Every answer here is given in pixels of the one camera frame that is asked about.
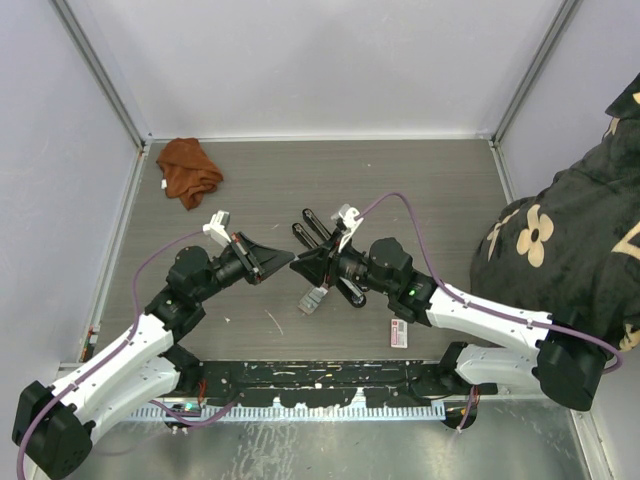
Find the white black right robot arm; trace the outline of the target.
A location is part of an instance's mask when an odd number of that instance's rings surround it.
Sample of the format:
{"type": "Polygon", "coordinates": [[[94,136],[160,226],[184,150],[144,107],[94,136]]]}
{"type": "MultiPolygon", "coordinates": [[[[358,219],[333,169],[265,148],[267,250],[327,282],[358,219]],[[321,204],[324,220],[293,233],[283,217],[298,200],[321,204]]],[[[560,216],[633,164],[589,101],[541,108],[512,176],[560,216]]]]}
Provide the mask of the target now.
{"type": "Polygon", "coordinates": [[[557,404],[591,408],[605,370],[605,343],[556,321],[546,312],[519,310],[456,289],[419,272],[394,238],[375,241],[369,252],[332,241],[302,253],[291,269],[314,286],[347,280],[387,298],[388,308],[408,323],[455,330],[490,342],[451,346],[440,362],[444,390],[471,385],[539,387],[557,404]]]}

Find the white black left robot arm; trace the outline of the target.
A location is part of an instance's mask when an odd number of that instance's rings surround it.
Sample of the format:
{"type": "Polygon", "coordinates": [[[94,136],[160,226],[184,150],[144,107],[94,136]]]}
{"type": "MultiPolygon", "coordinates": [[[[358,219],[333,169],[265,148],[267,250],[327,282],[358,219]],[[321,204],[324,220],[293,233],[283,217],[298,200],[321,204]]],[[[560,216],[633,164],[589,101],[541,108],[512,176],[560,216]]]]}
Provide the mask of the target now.
{"type": "Polygon", "coordinates": [[[204,301],[239,281],[258,285],[295,257],[242,232],[213,234],[221,253],[180,250],[165,287],[146,307],[134,307],[133,324],[104,350],[49,385],[35,380],[22,390],[11,434],[17,478],[25,478],[31,461],[48,478],[63,479],[136,408],[172,391],[188,396],[197,390],[199,362],[180,362],[179,342],[204,318],[204,301]]]}

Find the red white staple box sleeve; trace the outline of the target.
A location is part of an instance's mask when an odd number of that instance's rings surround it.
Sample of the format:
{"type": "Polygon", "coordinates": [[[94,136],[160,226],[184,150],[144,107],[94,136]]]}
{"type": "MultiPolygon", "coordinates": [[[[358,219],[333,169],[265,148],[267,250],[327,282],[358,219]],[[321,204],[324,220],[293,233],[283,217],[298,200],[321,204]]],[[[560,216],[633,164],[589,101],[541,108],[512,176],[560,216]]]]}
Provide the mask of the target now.
{"type": "Polygon", "coordinates": [[[408,348],[408,324],[401,319],[390,322],[390,346],[397,349],[408,348]]]}

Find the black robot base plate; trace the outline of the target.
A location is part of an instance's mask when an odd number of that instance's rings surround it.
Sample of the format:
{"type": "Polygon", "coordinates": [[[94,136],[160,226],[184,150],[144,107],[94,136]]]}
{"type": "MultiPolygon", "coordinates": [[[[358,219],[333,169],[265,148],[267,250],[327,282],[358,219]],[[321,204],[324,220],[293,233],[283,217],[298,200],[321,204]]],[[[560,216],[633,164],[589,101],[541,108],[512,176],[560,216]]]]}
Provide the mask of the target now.
{"type": "Polygon", "coordinates": [[[369,408],[429,406],[465,396],[471,385],[436,363],[422,360],[205,361],[189,366],[170,397],[201,397],[211,406],[345,407],[358,392],[369,408]]]}

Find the black stapler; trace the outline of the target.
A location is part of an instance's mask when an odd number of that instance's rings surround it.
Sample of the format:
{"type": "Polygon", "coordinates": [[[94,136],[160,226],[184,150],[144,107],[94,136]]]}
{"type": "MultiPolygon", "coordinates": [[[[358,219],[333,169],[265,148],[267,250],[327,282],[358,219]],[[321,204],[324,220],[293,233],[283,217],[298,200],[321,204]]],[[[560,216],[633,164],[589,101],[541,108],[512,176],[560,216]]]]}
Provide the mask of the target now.
{"type": "MultiPolygon", "coordinates": [[[[294,237],[307,249],[313,249],[319,246],[318,242],[299,222],[292,224],[292,233],[294,237]]],[[[352,307],[362,308],[366,305],[365,294],[350,282],[341,279],[334,285],[334,287],[352,307]]]]}
{"type": "Polygon", "coordinates": [[[324,225],[324,223],[318,218],[318,216],[310,209],[305,208],[302,210],[302,217],[306,225],[323,241],[327,241],[331,238],[332,233],[324,225]]]}

